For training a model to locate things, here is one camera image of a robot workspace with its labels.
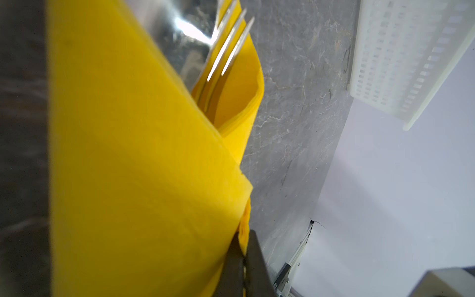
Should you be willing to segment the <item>silver spoon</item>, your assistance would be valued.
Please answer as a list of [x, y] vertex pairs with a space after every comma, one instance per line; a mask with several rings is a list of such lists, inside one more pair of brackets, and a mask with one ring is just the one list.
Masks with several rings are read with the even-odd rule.
[[192, 91], [216, 42], [221, 2], [128, 0], [126, 4], [186, 88]]

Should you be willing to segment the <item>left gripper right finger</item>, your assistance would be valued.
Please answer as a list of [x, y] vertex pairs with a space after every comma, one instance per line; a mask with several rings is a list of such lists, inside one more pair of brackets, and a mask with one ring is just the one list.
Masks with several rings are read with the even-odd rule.
[[247, 297], [276, 297], [270, 282], [262, 250], [257, 239], [257, 233], [251, 230], [247, 254], [245, 257], [246, 276], [244, 287]]

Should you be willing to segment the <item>silver fork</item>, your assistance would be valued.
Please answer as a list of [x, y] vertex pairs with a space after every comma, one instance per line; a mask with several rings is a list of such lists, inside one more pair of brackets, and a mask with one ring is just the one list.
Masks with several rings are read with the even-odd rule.
[[213, 35], [210, 56], [191, 94], [196, 104], [207, 105], [209, 93], [231, 70], [242, 50], [255, 18], [246, 20], [247, 9], [239, 1], [219, 1], [218, 25]]

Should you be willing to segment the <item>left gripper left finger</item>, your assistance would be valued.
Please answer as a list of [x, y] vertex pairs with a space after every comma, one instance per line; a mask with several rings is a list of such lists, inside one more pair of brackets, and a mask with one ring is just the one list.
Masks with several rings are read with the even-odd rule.
[[239, 245], [239, 234], [235, 233], [221, 276], [213, 297], [243, 297], [244, 296], [244, 255]]

